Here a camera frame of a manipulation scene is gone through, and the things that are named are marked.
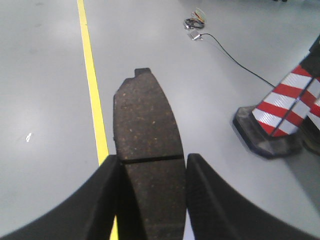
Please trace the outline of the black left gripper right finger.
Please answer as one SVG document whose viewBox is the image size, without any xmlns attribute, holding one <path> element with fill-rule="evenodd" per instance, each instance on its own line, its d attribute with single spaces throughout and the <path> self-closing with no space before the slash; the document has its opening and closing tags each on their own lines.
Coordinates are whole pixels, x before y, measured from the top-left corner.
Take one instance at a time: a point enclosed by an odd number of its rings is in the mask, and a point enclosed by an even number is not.
<svg viewBox="0 0 320 240">
<path fill-rule="evenodd" d="M 314 240 L 249 201 L 198 153 L 186 167 L 187 209 L 196 240 Z"/>
</svg>

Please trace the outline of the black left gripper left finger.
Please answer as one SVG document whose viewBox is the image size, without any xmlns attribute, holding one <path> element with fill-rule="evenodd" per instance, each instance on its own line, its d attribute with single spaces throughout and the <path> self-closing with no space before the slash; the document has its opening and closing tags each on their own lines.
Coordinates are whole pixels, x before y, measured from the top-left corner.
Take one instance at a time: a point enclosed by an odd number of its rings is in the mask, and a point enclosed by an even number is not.
<svg viewBox="0 0 320 240">
<path fill-rule="evenodd" d="M 3 240 L 108 240 L 117 219 L 121 240 L 144 240 L 133 191 L 124 166 L 109 155 L 70 197 L 45 215 L 2 236 Z"/>
</svg>

